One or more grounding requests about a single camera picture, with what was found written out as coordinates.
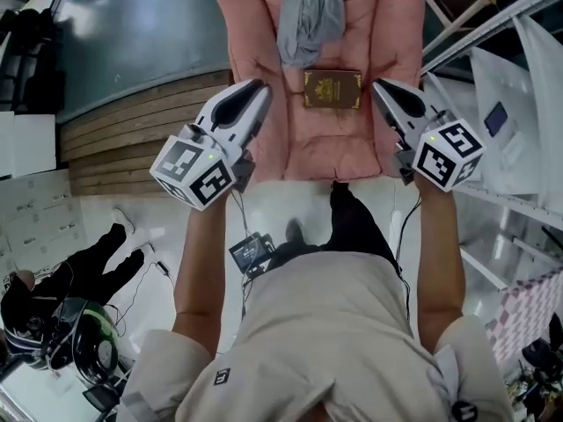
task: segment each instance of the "pink armchair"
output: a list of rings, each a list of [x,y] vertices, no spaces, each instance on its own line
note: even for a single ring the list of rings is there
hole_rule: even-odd
[[[250,150],[253,179],[338,179],[392,175],[396,135],[369,93],[376,77],[418,85],[424,0],[345,0],[342,41],[326,44],[319,69],[362,72],[362,108],[305,109],[303,71],[282,67],[276,45],[283,0],[218,0],[227,23],[235,81],[260,78],[274,102]]]

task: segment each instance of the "gray-green floor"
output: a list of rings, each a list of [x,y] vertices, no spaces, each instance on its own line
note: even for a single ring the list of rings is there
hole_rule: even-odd
[[[64,122],[152,85],[229,67],[216,0],[63,0]]]

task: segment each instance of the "brown book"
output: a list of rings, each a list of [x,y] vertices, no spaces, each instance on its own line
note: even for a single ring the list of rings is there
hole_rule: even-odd
[[[360,109],[360,72],[309,69],[304,75],[306,108]]]

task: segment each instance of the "pink and white checkered fabric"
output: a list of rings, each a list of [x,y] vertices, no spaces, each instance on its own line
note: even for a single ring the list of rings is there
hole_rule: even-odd
[[[486,325],[499,365],[542,336],[559,306],[562,284],[563,273],[553,271],[505,291],[496,318]]]

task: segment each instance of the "wooden plank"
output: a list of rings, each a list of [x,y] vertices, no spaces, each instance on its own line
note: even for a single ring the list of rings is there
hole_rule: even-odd
[[[156,159],[157,159],[157,155],[141,156],[139,158],[113,161],[112,163],[107,163],[107,164],[91,165],[88,167],[84,167],[82,169],[76,168],[73,162],[70,163],[69,165],[69,177],[70,178],[94,177],[96,175],[102,175],[104,173],[150,169],[150,167],[152,166],[152,164],[155,162]]]
[[[70,162],[69,168],[80,170],[94,165],[103,165],[125,159],[139,158],[143,156],[158,155],[165,145],[165,141],[153,141],[143,144],[129,145],[121,149],[108,150],[95,155],[85,156]]]
[[[72,195],[145,195],[157,194],[158,196],[168,196],[162,186],[156,181],[144,181],[140,183],[119,183],[115,185],[86,186],[79,187],[70,182]]]
[[[62,160],[70,161],[83,156],[93,155],[94,153],[99,153],[101,151],[119,149],[128,145],[166,139],[170,135],[177,135],[185,124],[185,122],[174,122],[111,137],[109,139],[104,139],[103,141],[93,142],[92,144],[83,145],[82,147],[66,152],[66,154],[62,155]]]
[[[147,114],[160,113],[167,109],[179,108],[181,106],[194,105],[196,103],[205,103],[218,92],[225,89],[226,85],[212,86],[203,89],[196,89],[193,91],[181,92],[180,94],[174,94],[169,97],[157,98],[156,100],[151,100],[150,102],[141,103],[137,106],[132,106],[127,109],[118,111],[117,113],[110,114],[106,117],[93,120],[89,123],[82,124],[74,130],[74,136],[78,137],[81,135],[86,135],[92,131],[99,130],[104,127],[109,127],[110,125],[123,122],[125,120],[134,119],[135,117],[141,117]],[[69,141],[68,137],[61,137],[61,145],[64,148],[64,144]]]
[[[105,173],[94,177],[76,178],[75,182],[78,187],[113,185],[120,183],[138,183],[143,181],[151,181],[153,177],[149,173],[149,169],[141,169],[139,171],[123,171],[114,173]]]
[[[136,117],[121,123],[116,123],[110,125],[109,127],[92,131],[91,133],[65,142],[61,146],[62,151],[66,152],[82,145],[101,141],[102,139],[112,136],[123,135],[124,133],[130,133],[143,128],[157,127],[158,125],[179,122],[181,120],[193,120],[200,113],[203,105],[203,103],[197,103],[195,105],[181,106],[180,108],[169,109],[160,113],[148,114],[146,116]]]
[[[191,76],[183,80],[173,81],[171,83],[155,86],[146,91],[137,92],[125,98],[120,98],[114,102],[96,108],[84,115],[77,117],[62,127],[62,141],[69,141],[79,136],[80,127],[96,119],[101,119],[110,114],[117,113],[131,106],[138,106],[142,103],[156,100],[157,98],[168,97],[181,92],[192,91],[194,89],[208,88],[219,84],[227,84],[229,82],[229,70],[221,70],[205,75]]]

